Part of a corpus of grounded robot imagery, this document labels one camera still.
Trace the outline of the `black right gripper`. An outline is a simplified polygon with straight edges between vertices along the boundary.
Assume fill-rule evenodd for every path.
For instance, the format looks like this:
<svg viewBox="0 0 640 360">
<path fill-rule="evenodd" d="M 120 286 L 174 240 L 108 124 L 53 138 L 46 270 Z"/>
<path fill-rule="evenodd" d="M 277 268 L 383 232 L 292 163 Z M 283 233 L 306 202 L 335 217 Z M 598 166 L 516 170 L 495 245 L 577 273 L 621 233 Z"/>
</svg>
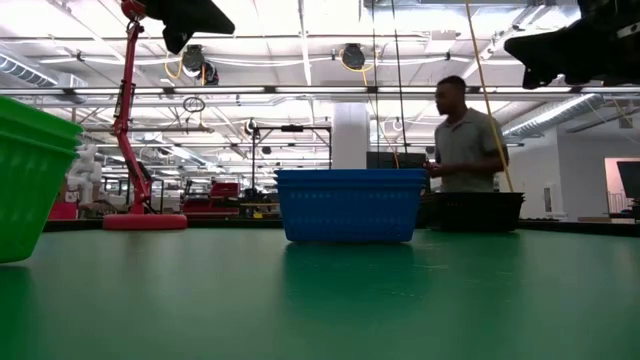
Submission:
<svg viewBox="0 0 640 360">
<path fill-rule="evenodd" d="M 558 30 L 518 36 L 504 50 L 525 66 L 523 87 L 567 85 L 594 79 L 605 86 L 640 85 L 640 0 L 577 0 L 581 19 Z M 583 25 L 595 55 L 581 53 Z"/>
</svg>

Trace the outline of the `green plastic slotted basket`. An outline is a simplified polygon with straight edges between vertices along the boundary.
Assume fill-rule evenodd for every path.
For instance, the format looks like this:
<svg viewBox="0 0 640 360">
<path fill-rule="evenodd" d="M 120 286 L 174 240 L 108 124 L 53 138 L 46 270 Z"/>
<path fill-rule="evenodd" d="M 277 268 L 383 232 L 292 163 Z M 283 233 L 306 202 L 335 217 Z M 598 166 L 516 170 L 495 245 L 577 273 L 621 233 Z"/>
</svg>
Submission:
<svg viewBox="0 0 640 360">
<path fill-rule="evenodd" d="M 73 139 L 60 147 L 0 132 L 0 263 L 31 256 L 77 144 Z"/>
<path fill-rule="evenodd" d="M 83 129 L 72 122 L 0 96 L 0 132 L 74 150 Z"/>
</svg>

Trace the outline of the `person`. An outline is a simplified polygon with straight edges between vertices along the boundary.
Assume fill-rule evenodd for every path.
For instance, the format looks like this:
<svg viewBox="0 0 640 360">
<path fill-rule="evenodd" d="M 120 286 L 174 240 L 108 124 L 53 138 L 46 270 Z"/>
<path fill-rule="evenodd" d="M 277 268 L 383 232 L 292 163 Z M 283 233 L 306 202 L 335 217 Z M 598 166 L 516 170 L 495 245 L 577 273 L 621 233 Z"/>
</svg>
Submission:
<svg viewBox="0 0 640 360">
<path fill-rule="evenodd" d="M 449 76 L 437 83 L 435 103 L 445 120 L 434 132 L 435 161 L 426 165 L 443 193 L 493 192 L 495 176 L 509 164 L 500 126 L 467 106 L 466 82 Z"/>
</svg>

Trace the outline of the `dark monitor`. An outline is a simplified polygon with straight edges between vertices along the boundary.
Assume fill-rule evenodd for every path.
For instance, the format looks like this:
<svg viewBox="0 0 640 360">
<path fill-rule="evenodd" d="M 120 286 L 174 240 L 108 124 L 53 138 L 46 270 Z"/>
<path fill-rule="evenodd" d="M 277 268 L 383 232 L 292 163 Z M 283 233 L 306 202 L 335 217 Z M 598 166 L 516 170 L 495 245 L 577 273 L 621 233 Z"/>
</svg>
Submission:
<svg viewBox="0 0 640 360">
<path fill-rule="evenodd" d="M 617 168 L 626 197 L 640 200 L 640 161 L 619 161 Z"/>
</svg>

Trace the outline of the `red tool cart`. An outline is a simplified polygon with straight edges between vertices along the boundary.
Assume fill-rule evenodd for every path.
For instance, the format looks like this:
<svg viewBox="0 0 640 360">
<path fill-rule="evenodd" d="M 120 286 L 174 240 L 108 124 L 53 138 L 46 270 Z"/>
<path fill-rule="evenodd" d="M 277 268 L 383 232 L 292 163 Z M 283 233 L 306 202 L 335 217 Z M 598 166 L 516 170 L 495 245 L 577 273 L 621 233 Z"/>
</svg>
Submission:
<svg viewBox="0 0 640 360">
<path fill-rule="evenodd" d="M 181 199 L 181 211 L 188 217 L 226 218 L 240 213 L 240 188 L 238 183 L 213 183 L 208 192 L 193 192 L 191 185 L 185 188 Z"/>
</svg>

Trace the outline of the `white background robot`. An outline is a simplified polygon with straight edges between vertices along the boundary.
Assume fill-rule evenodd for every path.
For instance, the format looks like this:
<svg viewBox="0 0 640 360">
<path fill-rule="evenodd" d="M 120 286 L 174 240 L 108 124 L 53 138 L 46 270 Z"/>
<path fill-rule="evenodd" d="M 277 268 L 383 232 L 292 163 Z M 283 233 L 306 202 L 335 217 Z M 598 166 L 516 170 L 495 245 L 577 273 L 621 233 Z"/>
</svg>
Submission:
<svg viewBox="0 0 640 360">
<path fill-rule="evenodd" d="M 94 190 L 102 181 L 102 165 L 95 161 L 98 147 L 85 144 L 76 147 L 78 157 L 66 175 L 66 190 L 78 193 L 80 204 L 94 201 Z"/>
</svg>

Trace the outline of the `red desk lamp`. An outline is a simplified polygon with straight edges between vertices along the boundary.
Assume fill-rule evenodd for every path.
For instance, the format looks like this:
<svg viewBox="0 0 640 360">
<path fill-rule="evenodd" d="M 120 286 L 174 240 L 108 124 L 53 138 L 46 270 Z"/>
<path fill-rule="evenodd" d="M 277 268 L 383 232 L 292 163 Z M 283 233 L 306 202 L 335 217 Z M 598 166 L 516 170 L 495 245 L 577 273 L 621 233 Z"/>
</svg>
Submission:
<svg viewBox="0 0 640 360">
<path fill-rule="evenodd" d="M 145 16 L 145 5 L 140 0 L 121 0 L 121 10 L 129 19 L 124 72 L 114 111 L 113 133 L 128 170 L 129 190 L 133 202 L 127 214 L 106 215 L 103 228 L 118 231 L 183 230 L 188 221 L 184 215 L 155 213 L 151 204 L 152 178 L 143 170 L 128 138 L 130 113 L 136 85 L 133 82 L 136 43 L 143 31 L 140 20 Z"/>
</svg>

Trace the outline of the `black wide screen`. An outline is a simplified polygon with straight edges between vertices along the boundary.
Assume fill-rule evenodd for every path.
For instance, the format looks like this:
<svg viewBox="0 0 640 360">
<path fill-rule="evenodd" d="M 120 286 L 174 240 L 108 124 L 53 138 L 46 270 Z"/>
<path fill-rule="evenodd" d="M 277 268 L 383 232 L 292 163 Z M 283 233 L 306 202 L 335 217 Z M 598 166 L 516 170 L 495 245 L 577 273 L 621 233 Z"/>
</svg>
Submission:
<svg viewBox="0 0 640 360">
<path fill-rule="evenodd" d="M 422 168 L 427 162 L 424 153 L 367 152 L 367 169 Z"/>
</svg>

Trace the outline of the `white building column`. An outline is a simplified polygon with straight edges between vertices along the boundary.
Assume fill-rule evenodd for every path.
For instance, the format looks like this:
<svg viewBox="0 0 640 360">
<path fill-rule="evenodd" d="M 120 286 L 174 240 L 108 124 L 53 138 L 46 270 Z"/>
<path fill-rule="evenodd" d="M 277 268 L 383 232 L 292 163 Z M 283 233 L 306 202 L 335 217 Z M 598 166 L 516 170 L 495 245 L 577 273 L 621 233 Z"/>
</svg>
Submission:
<svg viewBox="0 0 640 360">
<path fill-rule="evenodd" d="M 365 103 L 337 103 L 332 122 L 332 167 L 365 169 L 370 116 Z"/>
</svg>

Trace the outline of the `red storage crates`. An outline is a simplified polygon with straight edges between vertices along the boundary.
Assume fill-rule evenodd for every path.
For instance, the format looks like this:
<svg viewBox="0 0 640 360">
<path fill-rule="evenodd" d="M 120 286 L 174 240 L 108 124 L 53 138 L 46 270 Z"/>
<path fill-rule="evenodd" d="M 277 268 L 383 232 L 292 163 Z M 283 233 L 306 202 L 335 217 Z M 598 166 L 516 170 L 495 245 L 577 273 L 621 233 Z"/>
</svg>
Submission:
<svg viewBox="0 0 640 360">
<path fill-rule="evenodd" d="M 50 221 L 75 220 L 78 214 L 78 206 L 74 202 L 55 202 L 50 210 Z"/>
</svg>

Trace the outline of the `silver ceiling air duct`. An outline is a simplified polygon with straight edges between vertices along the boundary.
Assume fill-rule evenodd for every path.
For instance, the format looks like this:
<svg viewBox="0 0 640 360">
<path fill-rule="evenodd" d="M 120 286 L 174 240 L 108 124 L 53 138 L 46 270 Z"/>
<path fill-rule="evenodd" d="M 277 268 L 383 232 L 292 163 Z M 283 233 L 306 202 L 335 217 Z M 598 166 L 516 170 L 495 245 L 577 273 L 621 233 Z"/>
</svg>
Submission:
<svg viewBox="0 0 640 360">
<path fill-rule="evenodd" d="M 11 52 L 0 51 L 0 73 L 40 88 L 88 86 L 84 79 L 73 74 L 47 69 Z"/>
<path fill-rule="evenodd" d="M 576 96 L 562 102 L 546 103 L 503 127 L 506 137 L 526 138 L 598 109 L 605 103 L 597 94 Z"/>
</svg>

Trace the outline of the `black metal frame rig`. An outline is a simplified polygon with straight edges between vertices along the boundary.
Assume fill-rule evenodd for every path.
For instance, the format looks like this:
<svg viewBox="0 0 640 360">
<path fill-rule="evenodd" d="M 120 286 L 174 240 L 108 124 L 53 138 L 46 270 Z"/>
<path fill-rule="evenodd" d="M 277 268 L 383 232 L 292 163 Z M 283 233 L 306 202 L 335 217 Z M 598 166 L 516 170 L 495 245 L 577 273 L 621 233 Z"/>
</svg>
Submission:
<svg viewBox="0 0 640 360">
<path fill-rule="evenodd" d="M 266 133 L 260 138 L 259 141 L 256 140 L 256 133 L 258 131 L 265 130 Z M 282 133 L 301 133 L 304 131 L 310 131 L 315 134 L 328 148 L 328 162 L 329 168 L 332 168 L 332 155 L 333 155 L 333 147 L 332 147 L 332 127 L 331 126 L 315 126 L 315 125 L 281 125 L 281 126 L 257 126 L 254 125 L 252 128 L 252 133 L 250 135 L 251 139 L 251 190 L 256 190 L 256 148 L 260 145 L 263 140 L 266 140 L 269 135 L 273 131 L 280 131 Z M 325 140 L 319 135 L 320 131 L 326 131 L 328 133 L 328 140 Z"/>
</svg>

